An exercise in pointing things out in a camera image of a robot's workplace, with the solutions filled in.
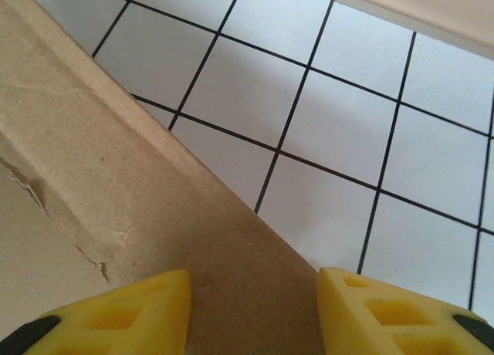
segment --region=yellow plastic piece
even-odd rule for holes
[[[320,270],[317,303],[327,355],[492,355],[452,318],[474,313],[341,269]]]
[[[61,307],[62,321],[25,355],[182,355],[191,315],[188,272],[175,270]]]

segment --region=black rubber tip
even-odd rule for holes
[[[24,324],[0,342],[1,355],[23,355],[62,320],[58,316],[45,316]]]
[[[453,319],[494,353],[494,328],[485,322],[464,315],[453,315]]]

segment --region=white square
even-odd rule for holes
[[[250,208],[255,207],[272,151],[183,117],[174,125],[173,135]]]
[[[475,295],[473,311],[494,324],[494,235],[482,233],[480,236],[479,256],[477,258],[477,275],[475,278]]]
[[[188,21],[218,29],[233,0],[135,0]]]
[[[223,33],[306,63],[329,0],[238,0]]]
[[[315,269],[357,271],[374,191],[279,156],[259,216]]]
[[[383,189],[476,224],[487,139],[400,108]]]
[[[282,149],[376,185],[395,106],[311,72]]]
[[[131,93],[177,109],[213,35],[130,5],[96,60]]]
[[[158,120],[164,128],[168,128],[171,120],[173,120],[174,114],[167,110],[162,110],[157,106],[151,106],[144,102],[138,102],[149,114],[151,114],[156,120]]]
[[[491,140],[482,227],[494,231],[494,140]]]
[[[91,54],[100,44],[123,0],[36,0],[82,47]]]
[[[404,102],[487,133],[493,87],[494,61],[417,36]]]
[[[313,67],[398,97],[412,32],[334,4]]]
[[[302,75],[300,66],[220,38],[184,112],[275,147]]]
[[[382,194],[370,236],[364,275],[468,306],[475,229]]]

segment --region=tiled surface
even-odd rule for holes
[[[214,34],[180,19],[217,29],[231,0],[136,1],[159,9],[131,3],[96,60],[314,267],[494,321],[492,166],[481,202],[494,62],[422,35],[408,58],[410,31],[335,4],[297,95],[328,0],[238,0],[210,54]],[[123,4],[40,2],[89,52]],[[172,121],[160,105],[183,110]]]
[[[313,66],[398,97],[412,32],[336,4]]]

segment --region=brown cardboard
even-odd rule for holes
[[[316,272],[33,0],[0,10],[1,335],[181,268],[188,353],[323,353]]]

